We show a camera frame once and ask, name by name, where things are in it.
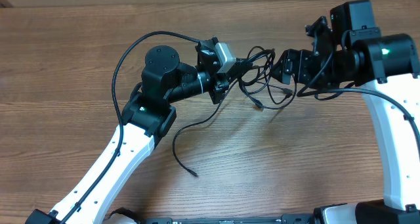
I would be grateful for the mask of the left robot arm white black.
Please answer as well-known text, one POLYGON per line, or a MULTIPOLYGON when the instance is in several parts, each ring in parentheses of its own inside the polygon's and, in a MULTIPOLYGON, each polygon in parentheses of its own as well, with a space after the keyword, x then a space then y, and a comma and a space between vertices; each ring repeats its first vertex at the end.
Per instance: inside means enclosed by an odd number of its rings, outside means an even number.
POLYGON ((141 81, 116 111, 119 124, 108 146, 72 192, 48 213, 32 211, 27 223, 102 223, 128 178, 170 130, 177 116, 172 103, 209 93, 217 104, 251 65, 215 37, 196 43, 196 66, 181 62, 170 46, 146 53, 141 81))

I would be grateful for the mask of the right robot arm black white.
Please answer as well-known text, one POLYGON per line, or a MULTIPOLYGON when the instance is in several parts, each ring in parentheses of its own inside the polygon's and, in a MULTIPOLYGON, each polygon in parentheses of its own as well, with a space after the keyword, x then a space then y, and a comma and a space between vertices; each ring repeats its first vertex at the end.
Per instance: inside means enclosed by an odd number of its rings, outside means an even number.
POLYGON ((283 52, 272 77, 319 101, 359 93, 383 168, 383 197, 316 208, 310 223, 419 222, 419 57, 407 34, 382 35, 369 0, 349 1, 307 25, 313 49, 283 52))

